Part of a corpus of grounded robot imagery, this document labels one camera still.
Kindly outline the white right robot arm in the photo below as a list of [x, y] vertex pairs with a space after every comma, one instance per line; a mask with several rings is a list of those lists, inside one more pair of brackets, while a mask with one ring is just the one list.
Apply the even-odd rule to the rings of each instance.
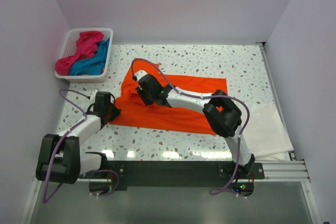
[[212, 131], [223, 137], [232, 154], [234, 173], [246, 178], [253, 171], [255, 157], [247, 147], [243, 131], [250, 118], [242, 123], [242, 112], [224, 91], [197, 93], [174, 87], [162, 86], [159, 81], [145, 71], [138, 71], [132, 79], [138, 83], [136, 91], [146, 106], [156, 104], [168, 108], [182, 108], [205, 116]]

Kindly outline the orange t shirt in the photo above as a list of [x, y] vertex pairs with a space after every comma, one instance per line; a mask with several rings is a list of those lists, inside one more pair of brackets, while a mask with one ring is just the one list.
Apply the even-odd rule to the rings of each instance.
[[[199, 93], [213, 93], [216, 90], [228, 92], [225, 78], [195, 77], [188, 75], [171, 75], [170, 82], [184, 90]], [[132, 80], [132, 72], [128, 70], [121, 83], [121, 95], [116, 98], [115, 105], [121, 114], [110, 124], [121, 126], [145, 127], [159, 130], [211, 134], [212, 131], [206, 117], [202, 113], [184, 108], [168, 108], [152, 104], [145, 106], [136, 92], [138, 85]]]

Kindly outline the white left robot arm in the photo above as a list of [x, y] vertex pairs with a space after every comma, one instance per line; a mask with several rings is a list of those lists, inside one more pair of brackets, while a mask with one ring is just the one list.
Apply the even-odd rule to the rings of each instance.
[[46, 134], [41, 142], [36, 178], [63, 184], [74, 184], [77, 179], [91, 172], [97, 178], [108, 174], [105, 153], [80, 153], [80, 146], [121, 114], [110, 92], [93, 91], [90, 105], [83, 117], [72, 127], [57, 134]]

